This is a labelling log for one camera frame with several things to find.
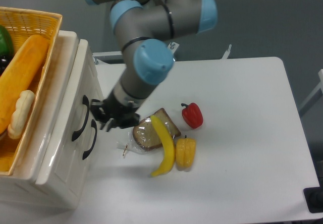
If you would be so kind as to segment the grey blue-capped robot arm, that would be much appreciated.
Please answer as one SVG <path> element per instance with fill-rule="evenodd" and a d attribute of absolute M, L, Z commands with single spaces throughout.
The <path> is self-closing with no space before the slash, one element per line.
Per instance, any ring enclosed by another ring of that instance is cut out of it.
<path fill-rule="evenodd" d="M 90 111 L 101 128 L 137 126 L 137 110 L 167 77 L 174 56 L 166 41 L 213 29 L 218 21 L 215 0 L 85 0 L 90 5 L 113 2 L 112 32 L 126 65 L 104 100 Z"/>

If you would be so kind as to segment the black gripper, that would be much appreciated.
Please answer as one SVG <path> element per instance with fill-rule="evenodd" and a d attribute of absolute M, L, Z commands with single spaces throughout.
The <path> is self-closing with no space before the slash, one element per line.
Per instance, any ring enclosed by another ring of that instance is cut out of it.
<path fill-rule="evenodd" d="M 140 115 L 136 113 L 138 108 L 129 102 L 121 104 L 114 93 L 104 100 L 92 99 L 90 111 L 97 122 L 100 122 L 100 130 L 109 132 L 111 128 L 130 128 L 139 124 Z"/>

